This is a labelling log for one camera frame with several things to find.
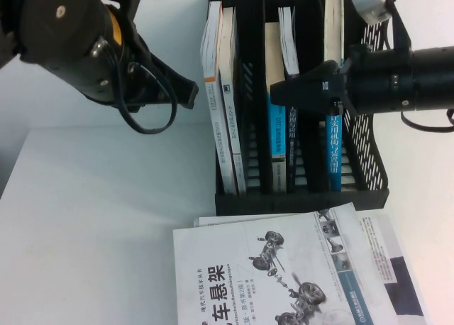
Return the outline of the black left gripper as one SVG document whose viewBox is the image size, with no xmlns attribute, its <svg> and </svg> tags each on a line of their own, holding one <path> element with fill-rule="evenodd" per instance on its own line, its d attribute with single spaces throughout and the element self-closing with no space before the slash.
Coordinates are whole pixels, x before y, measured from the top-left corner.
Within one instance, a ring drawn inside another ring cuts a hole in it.
<svg viewBox="0 0 454 325">
<path fill-rule="evenodd" d="M 123 32 L 123 52 L 120 56 L 120 74 L 122 75 L 123 100 L 128 111 L 139 111 L 142 107 L 156 104 L 169 104 L 170 98 L 162 91 L 158 83 L 140 65 L 145 60 L 153 62 L 153 54 L 137 32 Z M 196 82 L 183 77 L 170 67 L 165 67 L 163 74 L 177 98 L 177 103 L 192 110 L 198 86 Z"/>
</svg>

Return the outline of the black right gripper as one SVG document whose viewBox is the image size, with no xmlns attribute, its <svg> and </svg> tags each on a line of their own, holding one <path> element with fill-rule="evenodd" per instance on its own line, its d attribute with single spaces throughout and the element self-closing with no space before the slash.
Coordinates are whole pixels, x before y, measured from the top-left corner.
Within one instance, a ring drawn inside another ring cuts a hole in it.
<svg viewBox="0 0 454 325">
<path fill-rule="evenodd" d="M 373 52 L 366 44 L 352 46 L 343 67 L 346 109 L 352 115 L 414 111 L 414 57 L 411 49 Z M 273 84 L 272 103 L 323 115 L 339 115 L 339 100 L 322 94 L 333 87 L 338 71 L 338 63 L 328 60 L 302 75 Z"/>
</svg>

